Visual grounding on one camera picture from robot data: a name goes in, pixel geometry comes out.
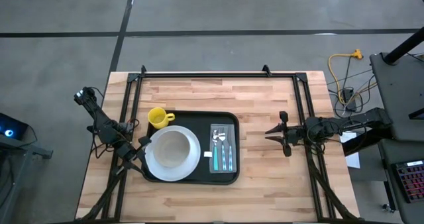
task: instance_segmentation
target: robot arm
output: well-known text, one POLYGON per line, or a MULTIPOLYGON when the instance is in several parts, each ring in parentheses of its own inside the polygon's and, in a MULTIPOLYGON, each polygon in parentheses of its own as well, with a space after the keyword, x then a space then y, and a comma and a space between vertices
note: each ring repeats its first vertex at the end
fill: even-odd
POLYGON ((122 165, 114 170, 114 173, 117 175, 123 169, 129 168, 142 172, 139 167, 132 164, 132 161, 136 158, 144 161, 144 149, 136 149, 131 144, 133 124, 118 123, 110 119, 97 104, 95 92, 90 87, 84 87, 77 92, 74 95, 74 101, 78 105, 82 105, 94 119, 93 126, 87 127, 87 129, 98 135, 102 143, 111 145, 118 157, 123 160, 122 165))
POLYGON ((384 109, 374 108, 363 114, 353 115, 343 119, 309 117, 303 125, 288 127, 288 114, 280 111, 280 119, 282 123, 273 129, 266 131, 265 134, 281 132, 281 136, 265 137, 279 142, 283 146, 284 155, 289 157, 292 155, 289 144, 296 146, 299 140, 307 139, 311 144, 323 144, 326 139, 333 135, 341 135, 343 131, 351 131, 361 127, 365 129, 370 127, 385 128, 392 123, 384 109))

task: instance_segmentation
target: black metal frame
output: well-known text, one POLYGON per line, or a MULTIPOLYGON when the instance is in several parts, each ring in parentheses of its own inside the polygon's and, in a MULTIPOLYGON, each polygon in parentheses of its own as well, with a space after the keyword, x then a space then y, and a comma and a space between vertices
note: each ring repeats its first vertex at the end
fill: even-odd
MULTIPOLYGON (((299 89, 299 82, 302 83, 303 88, 305 90, 305 97, 306 97, 306 104, 309 111, 309 116, 314 116, 314 110, 313 110, 313 104, 312 104, 312 98, 308 86, 307 81, 307 74, 306 73, 299 73, 299 72, 293 72, 293 73, 272 73, 267 65, 265 65, 262 69, 263 72, 258 73, 252 73, 252 72, 231 72, 231 73, 225 73, 225 72, 213 72, 213 73, 204 73, 204 72, 182 72, 182 73, 146 73, 146 68, 143 66, 141 73, 129 73, 127 78, 127 84, 125 87, 125 94, 123 98, 123 106, 121 109, 121 116, 119 118, 119 122, 125 122, 126 114, 127 114, 127 107, 129 103, 129 96, 131 92, 131 87, 134 82, 136 82, 136 91, 134 95, 134 101, 132 104, 132 111, 131 111, 131 117, 130 120, 134 121, 136 119, 136 113, 137 113, 137 107, 138 107, 138 100, 140 97, 140 91, 141 91, 141 84, 142 80, 144 78, 291 78, 293 81, 293 87, 295 92, 295 99, 297 103, 297 111, 299 113, 299 122, 301 125, 305 121, 305 114, 303 113, 303 104, 301 100, 301 94, 299 89)), ((314 164, 313 157, 311 150, 306 148, 305 149, 306 157, 307 157, 307 163, 308 166, 310 164, 314 164)), ((322 154, 318 155, 318 161, 319 161, 319 169, 320 172, 323 175, 323 178, 326 182, 328 182, 328 175, 327 175, 327 169, 325 167, 325 161, 324 156, 322 154)), ((118 164, 118 156, 114 153, 112 157, 112 163, 110 170, 114 170, 117 167, 118 164)), ((95 220, 96 223, 110 223, 110 222, 119 222, 121 211, 122 211, 122 204, 123 204, 123 198, 124 198, 124 190, 125 190, 125 182, 127 179, 127 171, 123 170, 124 174, 121 176, 121 180, 118 187, 118 194, 117 194, 117 202, 115 206, 115 212, 113 214, 113 217, 109 217, 109 207, 110 207, 110 198, 106 201, 105 207, 102 210, 101 219, 95 220)), ((315 204, 315 210, 317 213, 317 219, 318 221, 321 220, 323 217, 323 210, 321 207, 321 202, 319 199, 319 190, 317 186, 316 179, 310 174, 309 170, 309 177, 311 179, 311 189, 312 189, 312 195, 313 200, 315 204)), ((108 179, 108 185, 111 184, 113 180, 112 172, 109 175, 108 179)), ((335 218, 335 210, 333 207, 333 204, 331 203, 329 197, 326 196, 327 201, 327 208, 329 210, 329 216, 330 218, 335 218)))

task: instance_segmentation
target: black tray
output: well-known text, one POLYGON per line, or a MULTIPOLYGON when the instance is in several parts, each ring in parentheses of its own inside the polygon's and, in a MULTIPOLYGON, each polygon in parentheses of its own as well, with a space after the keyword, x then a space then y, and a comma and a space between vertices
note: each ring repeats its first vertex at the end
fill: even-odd
MULTIPOLYGON (((167 182, 179 184, 213 184, 213 185, 229 185, 232 184, 240 173, 240 135, 239 120, 229 112, 212 112, 212 111, 166 111, 175 114, 176 119, 170 121, 169 125, 179 125, 191 130, 200 142, 200 160, 196 169, 186 178, 176 181, 167 182, 153 176, 144 166, 144 178, 150 182, 167 182), (235 173, 219 173, 211 174, 209 171, 209 159, 204 157, 205 151, 210 151, 209 142, 211 140, 211 124, 227 124, 234 125, 236 138, 236 162, 237 171, 235 173)), ((150 138, 158 129, 154 128, 150 123, 147 128, 147 136, 150 138)))

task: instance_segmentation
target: concrete floor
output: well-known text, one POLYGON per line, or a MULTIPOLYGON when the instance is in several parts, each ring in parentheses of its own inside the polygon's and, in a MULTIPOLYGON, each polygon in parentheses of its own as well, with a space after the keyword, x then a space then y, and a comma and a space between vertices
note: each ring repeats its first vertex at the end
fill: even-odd
MULTIPOLYGON (((117 32, 127 0, 0 0, 2 32, 117 32)), ((424 25, 422 0, 134 0, 128 31, 231 29, 382 29, 424 25)), ((369 55, 390 51, 410 34, 208 36, 126 38, 118 71, 324 70, 336 53, 362 50, 350 74, 369 67, 369 55)), ((83 86, 103 89, 116 37, 0 38, 0 112, 31 124, 51 160, 36 159, 15 207, 13 223, 74 218, 86 160, 90 124, 73 101, 83 86)), ((416 48, 422 52, 424 46, 416 48)), ((341 78, 347 59, 335 58, 341 78)), ((372 74, 349 79, 358 88, 372 74)), ((377 89, 364 110, 381 107, 377 89)), ((399 223, 379 182, 353 180, 360 214, 399 223)))

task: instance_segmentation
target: wooden table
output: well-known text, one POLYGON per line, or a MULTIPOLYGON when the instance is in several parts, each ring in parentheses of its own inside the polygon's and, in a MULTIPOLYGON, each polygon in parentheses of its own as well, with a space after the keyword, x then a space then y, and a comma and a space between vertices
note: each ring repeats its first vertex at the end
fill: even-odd
MULTIPOLYGON (((119 120, 127 74, 110 75, 103 110, 111 119, 119 120)), ((332 117, 323 72, 307 72, 307 76, 316 116, 332 117)), ((132 87, 127 117, 134 90, 132 87)), ((304 93, 302 100, 306 104, 304 93)), ((316 221, 304 148, 293 148, 292 156, 286 158, 280 144, 264 139, 264 132, 280 122, 279 111, 288 112, 289 125, 299 124, 291 79, 143 79, 135 146, 137 138, 146 134, 146 116, 153 107, 234 113, 240 121, 240 176, 229 186, 160 184, 148 182, 131 170, 121 221, 316 221)), ((76 217, 84 216, 103 193, 111 157, 109 152, 100 159, 91 155, 76 217)), ((341 144, 326 144, 325 162, 331 187, 349 211, 359 216, 341 144)), ((320 196, 327 216, 322 190, 320 196)))

